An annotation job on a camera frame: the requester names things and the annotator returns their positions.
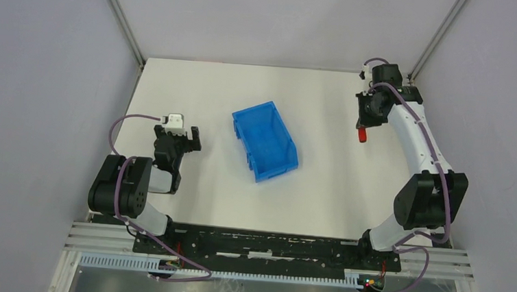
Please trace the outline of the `red handled screwdriver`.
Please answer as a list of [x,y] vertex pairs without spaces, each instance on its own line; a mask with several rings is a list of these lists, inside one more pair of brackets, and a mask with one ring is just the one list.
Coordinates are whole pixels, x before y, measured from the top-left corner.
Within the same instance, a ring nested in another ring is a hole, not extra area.
[[358,133],[357,136],[358,136],[359,142],[360,143],[366,143],[367,140],[368,140],[367,130],[364,127],[358,127],[357,128],[357,133]]

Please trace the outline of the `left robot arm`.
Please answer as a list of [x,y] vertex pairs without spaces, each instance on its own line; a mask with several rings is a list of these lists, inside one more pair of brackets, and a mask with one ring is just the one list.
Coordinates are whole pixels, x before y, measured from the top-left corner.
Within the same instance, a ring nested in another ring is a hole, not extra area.
[[148,203],[150,193],[176,194],[181,180],[184,155],[200,151],[199,127],[184,130],[156,125],[154,156],[111,154],[104,160],[88,193],[88,207],[105,216],[123,219],[139,232],[160,236],[171,223],[168,215]]

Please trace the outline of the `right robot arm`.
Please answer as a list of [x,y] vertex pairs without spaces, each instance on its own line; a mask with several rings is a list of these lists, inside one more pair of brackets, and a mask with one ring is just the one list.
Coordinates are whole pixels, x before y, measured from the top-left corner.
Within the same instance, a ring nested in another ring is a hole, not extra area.
[[426,120],[422,95],[417,87],[404,84],[398,65],[372,58],[364,62],[359,77],[359,141],[367,141],[369,128],[389,124],[410,174],[393,200],[393,213],[363,233],[359,249],[364,256],[389,254],[417,235],[437,244],[447,242],[469,185],[467,175],[454,171],[444,158]]

